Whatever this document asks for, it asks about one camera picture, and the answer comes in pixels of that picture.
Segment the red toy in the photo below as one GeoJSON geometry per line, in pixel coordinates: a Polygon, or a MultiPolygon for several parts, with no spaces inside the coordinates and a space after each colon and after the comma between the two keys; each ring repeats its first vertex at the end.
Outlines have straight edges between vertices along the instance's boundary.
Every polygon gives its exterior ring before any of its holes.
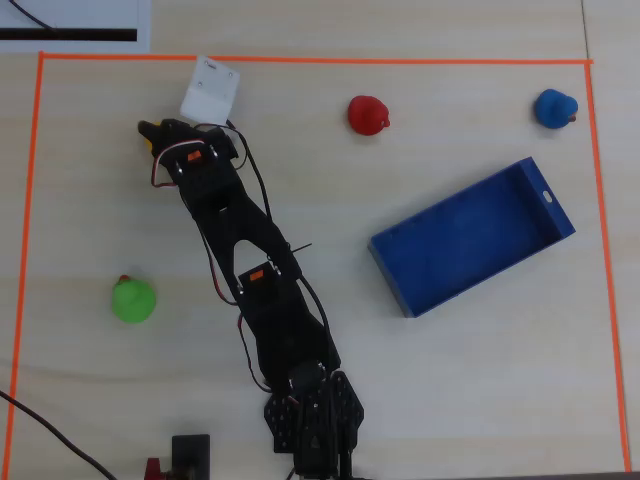
{"type": "Polygon", "coordinates": [[[349,125],[360,135],[375,135],[389,123],[389,109],[376,97],[358,95],[347,111],[349,125]]]}

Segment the green rubber duck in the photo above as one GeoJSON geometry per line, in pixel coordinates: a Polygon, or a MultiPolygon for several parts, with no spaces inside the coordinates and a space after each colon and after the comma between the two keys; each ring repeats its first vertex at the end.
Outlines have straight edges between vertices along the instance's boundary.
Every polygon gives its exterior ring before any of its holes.
{"type": "Polygon", "coordinates": [[[113,286],[111,309],[123,322],[144,322],[155,307],[156,294],[148,283],[122,275],[113,286]]]}

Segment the blue rubber duck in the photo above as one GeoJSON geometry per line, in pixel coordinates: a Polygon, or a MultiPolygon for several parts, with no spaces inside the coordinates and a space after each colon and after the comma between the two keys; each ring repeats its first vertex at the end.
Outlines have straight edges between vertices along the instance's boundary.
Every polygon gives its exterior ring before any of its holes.
{"type": "Polygon", "coordinates": [[[549,88],[540,94],[534,110],[538,122],[545,127],[562,128],[576,121],[578,102],[569,95],[549,88]]]}

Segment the robotic arm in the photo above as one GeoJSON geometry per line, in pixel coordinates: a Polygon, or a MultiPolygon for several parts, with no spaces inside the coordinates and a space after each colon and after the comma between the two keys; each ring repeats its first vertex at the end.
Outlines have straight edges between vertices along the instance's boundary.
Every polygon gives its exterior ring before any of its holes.
{"type": "Polygon", "coordinates": [[[238,132],[265,198],[263,212],[247,195],[231,160],[238,154],[224,128],[201,131],[163,120],[140,122],[256,339],[260,370],[273,395],[264,408],[276,453],[293,453],[305,478],[351,478],[351,452],[364,410],[346,375],[326,315],[290,246],[271,220],[260,173],[238,132]],[[268,261],[236,277],[234,247],[247,240],[268,261]],[[299,283],[317,303],[323,324],[310,312],[299,283]]]}

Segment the blue box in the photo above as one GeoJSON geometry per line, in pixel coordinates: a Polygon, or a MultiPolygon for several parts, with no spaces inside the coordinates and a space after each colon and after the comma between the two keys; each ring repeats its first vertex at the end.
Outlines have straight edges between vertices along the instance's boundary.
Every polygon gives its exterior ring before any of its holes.
{"type": "Polygon", "coordinates": [[[575,232],[531,157],[371,238],[407,317],[417,317],[575,232]]]}

